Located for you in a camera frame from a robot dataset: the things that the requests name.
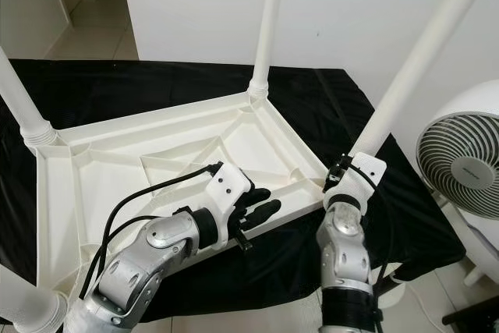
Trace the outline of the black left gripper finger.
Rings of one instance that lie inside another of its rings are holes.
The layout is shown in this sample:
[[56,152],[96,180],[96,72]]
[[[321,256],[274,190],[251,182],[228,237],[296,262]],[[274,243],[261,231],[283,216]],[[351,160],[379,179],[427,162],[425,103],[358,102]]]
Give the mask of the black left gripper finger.
[[250,209],[253,206],[263,204],[265,201],[270,200],[270,198],[271,191],[267,188],[252,188],[242,195],[242,207]]
[[257,205],[250,213],[246,213],[239,222],[239,229],[249,231],[263,225],[271,216],[281,210],[281,201],[271,199],[264,204]]

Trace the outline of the black table cloth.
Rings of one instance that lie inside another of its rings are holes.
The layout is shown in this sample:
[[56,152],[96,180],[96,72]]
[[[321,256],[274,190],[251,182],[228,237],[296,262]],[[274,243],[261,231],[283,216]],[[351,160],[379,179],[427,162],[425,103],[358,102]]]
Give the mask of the black table cloth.
[[[195,62],[14,59],[11,65],[55,129],[242,93],[253,71]],[[268,81],[271,103],[324,165],[352,148],[373,112],[342,69],[272,68]],[[395,138],[377,156],[388,169],[380,198],[365,215],[374,264],[397,263],[395,278],[412,281],[460,261],[465,247]],[[1,108],[1,177],[1,262],[35,282],[36,159],[7,106]],[[168,276],[143,322],[261,309],[313,294],[320,287],[315,233],[321,219],[318,212],[304,215],[254,237],[249,251],[228,249]]]

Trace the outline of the white plastic children table top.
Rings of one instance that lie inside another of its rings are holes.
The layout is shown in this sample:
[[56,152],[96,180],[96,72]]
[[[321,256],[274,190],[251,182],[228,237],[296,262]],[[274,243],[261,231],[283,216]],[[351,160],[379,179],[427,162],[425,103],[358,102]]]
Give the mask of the white plastic children table top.
[[115,205],[123,222],[203,204],[206,176],[127,197],[211,163],[238,166],[281,201],[250,240],[318,211],[327,168],[275,104],[225,95],[64,129],[60,143],[37,147],[37,285],[78,294]]

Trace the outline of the white standing fan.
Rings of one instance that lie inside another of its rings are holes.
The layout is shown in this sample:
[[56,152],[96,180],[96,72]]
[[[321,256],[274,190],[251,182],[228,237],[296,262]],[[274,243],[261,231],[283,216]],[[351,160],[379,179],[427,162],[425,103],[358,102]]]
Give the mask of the white standing fan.
[[499,79],[455,95],[417,140],[417,165],[444,198],[472,270],[499,285]]

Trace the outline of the black metal floor bar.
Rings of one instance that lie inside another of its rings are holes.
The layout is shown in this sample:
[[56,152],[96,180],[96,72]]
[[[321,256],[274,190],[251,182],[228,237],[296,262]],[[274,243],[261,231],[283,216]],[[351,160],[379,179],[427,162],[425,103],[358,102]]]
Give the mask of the black metal floor bar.
[[455,333],[499,333],[499,295],[442,318]]

